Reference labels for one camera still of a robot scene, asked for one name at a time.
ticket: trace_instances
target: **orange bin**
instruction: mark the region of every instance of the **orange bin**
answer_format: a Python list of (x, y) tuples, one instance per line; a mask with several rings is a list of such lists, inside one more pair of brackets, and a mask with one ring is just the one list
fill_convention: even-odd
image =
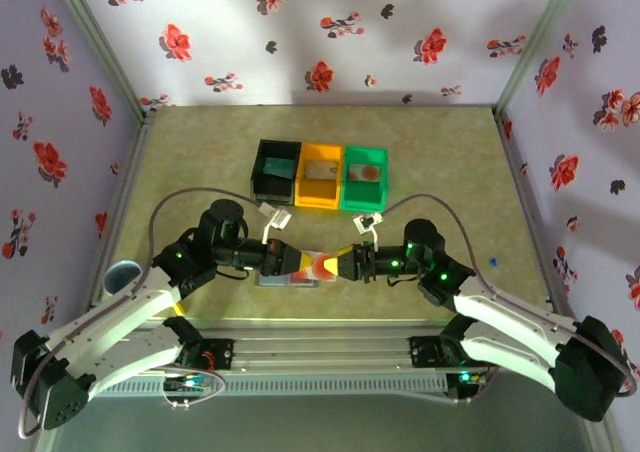
[[(309, 178), (308, 167), (313, 163), (328, 162), (335, 178)], [(340, 191), (342, 190), (342, 167), (344, 165), (344, 146), (303, 142), (300, 148), (300, 160), (296, 173), (295, 205), (338, 210)]]

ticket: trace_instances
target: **green bin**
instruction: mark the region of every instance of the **green bin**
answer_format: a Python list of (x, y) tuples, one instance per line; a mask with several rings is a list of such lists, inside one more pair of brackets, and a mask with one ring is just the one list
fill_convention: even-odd
[[(387, 203), (389, 190), (388, 163), (389, 158), (386, 149), (345, 147), (340, 209), (353, 212), (382, 212)], [(378, 181), (367, 182), (350, 179), (349, 169), (351, 165), (378, 167)], [(361, 168), (361, 170), (376, 172), (373, 168)]]

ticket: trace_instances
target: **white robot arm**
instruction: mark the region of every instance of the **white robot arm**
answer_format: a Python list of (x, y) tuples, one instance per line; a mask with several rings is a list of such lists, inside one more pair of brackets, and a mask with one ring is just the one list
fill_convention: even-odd
[[(265, 230), (284, 227), (290, 216), (269, 206), (263, 209), (272, 215)], [(220, 266), (269, 276), (310, 264), (306, 254), (268, 239), (266, 232), (260, 239), (247, 235), (242, 207), (217, 200), (202, 214), (197, 228), (165, 247), (152, 267), (124, 289), (49, 337), (33, 330), (22, 335), (14, 346), (11, 383), (42, 427), (63, 425), (100, 391), (148, 369), (175, 364), (211, 370), (212, 361), (223, 368), (232, 349), (213, 347), (184, 317), (169, 318), (161, 327), (120, 341), (217, 274), (225, 276)]]
[(377, 276), (412, 276), (432, 304), (457, 315), (440, 334), (451, 361), (490, 362), (528, 377), (553, 391), (583, 418), (600, 421), (625, 379), (635, 386), (607, 327), (588, 316), (582, 322), (540, 310), (489, 284), (444, 250), (444, 238), (428, 220), (414, 219), (401, 246), (378, 246), (373, 226), (381, 214), (354, 217), (359, 232), (374, 243), (340, 251), (328, 267), (336, 275), (365, 283)]

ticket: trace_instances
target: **metal frame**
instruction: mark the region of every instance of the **metal frame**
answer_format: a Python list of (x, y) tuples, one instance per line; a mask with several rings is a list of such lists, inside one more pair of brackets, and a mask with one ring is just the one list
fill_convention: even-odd
[(118, 62), (116, 55), (114, 54), (107, 38), (104, 36), (98, 22), (91, 13), (91, 9), (87, 5), (85, 0), (64, 0), (69, 7), (69, 10), (76, 20), (76, 24), (80, 27), (91, 49), (95, 53), (98, 60), (105, 68), (107, 75), (113, 80), (115, 85), (122, 92), (127, 105), (131, 109), (131, 112), (138, 119), (139, 123), (144, 120), (142, 109), (138, 104), (136, 95), (133, 91), (133, 86), (127, 79), (126, 74), (122, 70), (120, 63)]
[(520, 60), (518, 60), (511, 77), (509, 77), (502, 94), (500, 94), (500, 98), (496, 104), (497, 114), (503, 114), (509, 106), (529, 68), (533, 65), (533, 60), (536, 58), (537, 52), (542, 45), (544, 45), (544, 41), (547, 39), (549, 32), (553, 30), (556, 21), (564, 12), (564, 8), (568, 2), (569, 0), (549, 0), (547, 3), (538, 24), (524, 48), (523, 54), (520, 56)]
[[(428, 394), (440, 393), (441, 401), (449, 401), (442, 395), (448, 391), (445, 374), (422, 372), (398, 377), (396, 374), (332, 374), (297, 376), (247, 376), (225, 374), (227, 383), (225, 396), (283, 396), (283, 395), (372, 395), (394, 394), (416, 398), (432, 398)], [(111, 397), (157, 397), (163, 395), (164, 376), (138, 376), (115, 385), (100, 394), (100, 398)], [(218, 382), (212, 391), (220, 389)], [(202, 392), (167, 392), (168, 397), (198, 397)]]
[[(123, 73), (115, 54), (106, 38), (101, 33), (84, 0), (65, 0), (76, 21), (87, 36), (96, 55), (99, 57), (109, 75), (121, 89), (135, 116), (140, 120), (140, 127), (134, 131), (135, 139), (129, 152), (127, 165), (122, 174), (116, 196), (110, 209), (111, 228), (102, 243), (92, 270), (91, 293), (85, 299), (84, 310), (88, 310), (101, 293), (101, 278), (106, 271), (120, 237), (128, 201), (133, 191), (140, 159), (146, 143), (153, 118), (143, 119), (142, 111), (137, 103), (133, 88)], [(568, 0), (550, 0), (543, 17), (538, 23), (524, 54), (509, 79), (494, 110), (498, 127), (502, 129), (499, 119), (512, 100), (522, 78), (532, 65), (535, 52), (543, 43), (548, 31), (561, 14)], [(513, 158), (506, 144), (505, 155), (512, 174)], [(526, 223), (532, 246), (540, 266), (543, 283), (552, 298), (554, 310), (567, 313), (570, 308), (563, 297), (554, 294), (549, 278), (552, 276), (545, 266), (541, 252), (541, 240), (531, 224), (531, 214), (527, 213), (529, 205), (524, 199), (519, 181), (514, 180), (518, 199), (525, 211)], [(149, 321), (145, 326), (157, 326), (158, 320)], [(192, 320), (205, 337), (233, 338), (237, 340), (235, 357), (230, 376), (278, 377), (284, 373), (292, 373), (301, 377), (310, 374), (331, 373), (347, 374), (354, 378), (366, 373), (378, 373), (382, 376), (415, 377), (419, 374), (431, 373), (429, 369), (411, 368), (408, 356), (407, 338), (412, 335), (437, 335), (440, 324), (428, 321), (410, 320)], [(132, 337), (145, 330), (142, 327)], [(459, 372), (460, 369), (438, 369), (438, 372)], [(48, 431), (35, 441), (25, 444), (24, 450), (45, 452), (53, 450), (57, 430)], [(594, 451), (622, 450), (617, 431), (610, 414), (600, 424), (585, 421), (585, 435)]]

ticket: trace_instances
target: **gray cable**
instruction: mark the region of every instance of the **gray cable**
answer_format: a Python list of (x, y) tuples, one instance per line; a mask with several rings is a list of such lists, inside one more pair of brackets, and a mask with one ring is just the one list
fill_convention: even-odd
[(619, 360), (617, 360), (609, 352), (607, 352), (606, 350), (603, 350), (601, 347), (597, 346), (596, 344), (594, 344), (590, 340), (582, 337), (581, 335), (576, 334), (571, 329), (569, 329), (569, 328), (567, 328), (567, 327), (565, 327), (565, 326), (563, 326), (561, 324), (556, 324), (553, 320), (548, 319), (544, 315), (539, 314), (539, 313), (537, 313), (535, 311), (533, 311), (533, 312), (529, 311), (529, 310), (525, 309), (524, 307), (522, 307), (521, 305), (516, 304), (515, 302), (512, 302), (511, 300), (509, 300), (509, 298), (507, 296), (499, 294), (493, 287), (491, 287), (491, 285), (489, 285), (487, 280), (482, 275), (482, 272), (480, 271), (480, 267), (478, 266), (478, 262), (476, 260), (475, 253), (473, 252), (473, 247), (471, 246), (471, 241), (469, 240), (469, 236), (467, 235), (467, 231), (464, 228), (464, 225), (462, 224), (462, 221), (458, 217), (458, 214), (456, 214), (455, 211), (451, 208), (451, 206), (449, 204), (447, 204), (444, 200), (442, 200), (439, 197), (436, 197), (435, 195), (431, 195), (431, 194), (410, 195), (409, 197), (406, 197), (406, 198), (402, 199), (401, 201), (397, 202), (396, 204), (392, 205), (391, 207), (389, 207), (387, 210), (382, 212), (381, 215), (384, 217), (389, 212), (392, 212), (394, 209), (400, 207), (401, 205), (404, 205), (407, 202), (409, 202), (411, 200), (414, 200), (414, 199), (418, 199), (418, 198), (427, 198), (427, 199), (434, 200), (434, 201), (438, 202), (440, 205), (442, 205), (445, 209), (447, 209), (449, 214), (451, 214), (453, 219), (456, 221), (456, 224), (458, 224), (458, 228), (460, 229), (460, 232), (462, 232), (462, 237), (464, 238), (464, 242), (467, 245), (467, 251), (469, 253), (469, 259), (471, 260), (471, 266), (473, 267), (473, 270), (476, 272), (476, 274), (478, 274), (478, 279), (480, 279), (480, 282), (482, 282), (482, 285), (484, 285), (487, 288), (487, 290), (490, 290), (493, 293), (495, 293), (498, 297), (500, 297), (502, 300), (504, 300), (507, 304), (509, 304), (510, 306), (514, 307), (515, 309), (518, 309), (519, 311), (524, 312), (526, 314), (533, 313), (538, 319), (543, 320), (547, 324), (555, 326), (555, 327), (558, 327), (559, 329), (562, 329), (565, 332), (571, 334), (572, 338), (574, 338), (578, 342), (581, 342), (582, 344), (586, 345), (591, 350), (595, 351), (597, 354), (599, 354), (600, 356), (605, 358), (608, 362), (610, 362), (616, 369), (618, 369), (622, 374), (624, 374), (625, 378), (631, 384), (631, 388), (629, 390), (627, 390), (625, 392), (618, 392), (616, 394), (617, 397), (631, 397), (633, 394), (636, 393), (636, 391), (638, 390), (638, 384), (637, 384), (635, 378), (633, 377), (633, 374), (631, 373), (629, 368), (626, 366), (626, 364), (622, 364)]
[(461, 403), (467, 403), (466, 399), (462, 399), (462, 400), (452, 399), (451, 397), (447, 397), (444, 394), (434, 395), (434, 394), (426, 394), (424, 392), (410, 392), (406, 390), (399, 390), (395, 392), (393, 395), (398, 395), (400, 397), (408, 397), (410, 399), (427, 400), (429, 402), (436, 402), (439, 404), (446, 404), (446, 405), (458, 405)]
[(160, 211), (162, 206), (165, 203), (167, 203), (169, 200), (171, 200), (172, 198), (174, 198), (174, 197), (176, 197), (178, 195), (189, 193), (189, 192), (217, 192), (217, 193), (220, 193), (220, 194), (226, 194), (226, 195), (229, 195), (231, 197), (235, 197), (236, 199), (244, 200), (245, 202), (249, 202), (250, 204), (253, 204), (256, 207), (260, 207), (260, 203), (258, 201), (256, 201), (256, 200), (250, 199), (249, 197), (245, 197), (244, 195), (236, 194), (235, 192), (229, 192), (228, 190), (219, 189), (219, 188), (216, 188), (216, 187), (189, 187), (189, 188), (186, 188), (186, 189), (180, 189), (180, 190), (177, 190), (175, 192), (170, 193), (169, 195), (165, 196), (160, 202), (158, 202), (156, 207), (153, 209), (153, 212), (151, 213), (151, 218), (149, 219), (149, 251), (148, 251), (148, 254), (147, 254), (147, 260), (146, 260), (146, 262), (144, 264), (144, 268), (142, 270), (142, 274), (140, 275), (140, 278), (139, 278), (138, 282), (131, 289), (130, 294), (126, 295), (124, 297), (121, 297), (116, 302), (114, 302), (110, 306), (106, 307), (104, 310), (101, 310), (100, 312), (98, 312), (93, 317), (87, 319), (86, 322), (78, 325), (78, 327), (76, 327), (72, 332), (70, 332), (69, 335), (64, 337), (60, 341), (60, 343), (58, 345), (56, 345), (51, 350), (51, 352), (49, 352), (47, 355), (45, 355), (44, 359), (42, 359), (42, 361), (38, 364), (38, 367), (36, 367), (36, 370), (31, 375), (31, 378), (29, 379), (29, 382), (27, 383), (27, 387), (26, 387), (26, 389), (24, 391), (24, 396), (23, 396), (23, 401), (22, 401), (22, 408), (20, 410), (20, 416), (18, 417), (18, 436), (21, 439), (28, 439), (33, 434), (35, 434), (38, 430), (40, 430), (40, 424), (37, 424), (33, 429), (31, 429), (28, 432), (25, 432), (25, 425), (26, 425), (26, 421), (27, 421), (27, 413), (29, 411), (29, 402), (31, 401), (31, 397), (33, 395), (33, 391), (36, 388), (36, 385), (38, 383), (38, 379), (40, 378), (40, 374), (42, 374), (42, 371), (44, 370), (44, 368), (67, 345), (67, 341), (72, 340), (74, 337), (79, 335), (87, 327), (89, 327), (90, 325), (94, 324), (96, 321), (100, 320), (105, 315), (109, 314), (112, 310), (117, 309), (118, 307), (120, 307), (123, 303), (127, 302), (128, 300), (130, 300), (131, 297), (133, 296), (133, 294), (135, 294), (138, 290), (140, 290), (140, 288), (144, 284), (144, 281), (149, 276), (149, 271), (151, 270), (151, 262), (153, 261), (153, 253), (154, 253), (154, 248), (155, 248), (155, 242), (154, 242), (154, 238), (153, 238), (153, 226), (154, 226), (156, 217), (158, 215), (158, 212)]

